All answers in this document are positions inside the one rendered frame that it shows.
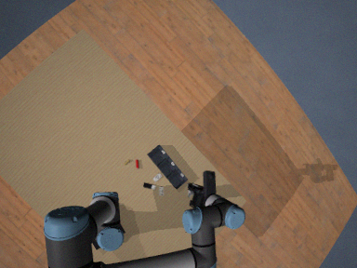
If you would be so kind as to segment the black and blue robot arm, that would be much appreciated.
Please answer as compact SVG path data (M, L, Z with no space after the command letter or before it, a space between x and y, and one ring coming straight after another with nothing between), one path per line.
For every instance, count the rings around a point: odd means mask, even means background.
M192 234L192 248L105 264L93 262L92 243L96 240L106 251L122 246L119 197L117 192L106 192L93 193L92 198L88 208L68 206L46 214L48 268L217 268L215 228L226 225L237 229L245 221L242 208L213 194L206 207L188 209L182 215L185 231Z

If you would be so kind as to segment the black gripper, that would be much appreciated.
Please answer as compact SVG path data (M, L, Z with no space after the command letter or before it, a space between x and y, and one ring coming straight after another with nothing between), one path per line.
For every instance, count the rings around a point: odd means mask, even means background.
M205 199L204 199L204 190L203 186L195 184L195 183L187 183L187 187L189 188L188 191L188 197L192 197L192 201L190 201L190 206L192 208L196 207L205 207L205 202L208 199L209 196L213 194L209 194ZM193 206L194 204L194 206Z

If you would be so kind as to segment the dark grey rack of labelled bins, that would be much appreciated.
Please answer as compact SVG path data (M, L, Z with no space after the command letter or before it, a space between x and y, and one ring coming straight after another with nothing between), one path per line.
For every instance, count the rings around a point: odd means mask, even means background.
M178 189L184 182L188 180L177 167L177 165L173 162L173 160L168 156L165 150L161 147L161 145L156 146L152 151L150 151L148 156L155 163L155 165L160 168L165 177L167 177L167 179L176 189Z

